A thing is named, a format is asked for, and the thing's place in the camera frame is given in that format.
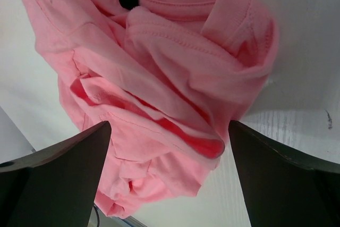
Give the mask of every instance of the clothing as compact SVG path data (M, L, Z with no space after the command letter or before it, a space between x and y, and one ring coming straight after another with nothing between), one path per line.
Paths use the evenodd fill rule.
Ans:
M23 2L72 121L112 126L95 199L108 216L195 196L278 49L257 0L139 0L131 11L118 0Z

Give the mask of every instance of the wire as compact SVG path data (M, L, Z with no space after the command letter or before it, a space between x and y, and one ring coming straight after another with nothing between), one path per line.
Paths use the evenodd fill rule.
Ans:
M97 227L100 226L100 218L99 218L99 212L98 212L98 207L96 205L93 205L94 210L96 212L96 216L97 216Z

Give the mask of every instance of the pink shirt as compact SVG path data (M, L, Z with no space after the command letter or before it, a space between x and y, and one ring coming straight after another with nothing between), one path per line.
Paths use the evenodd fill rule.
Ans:
M145 202L195 196L229 121L271 70L278 29L266 9L257 0L139 0L131 11L118 0L23 2L72 121L111 123L100 209L127 217Z

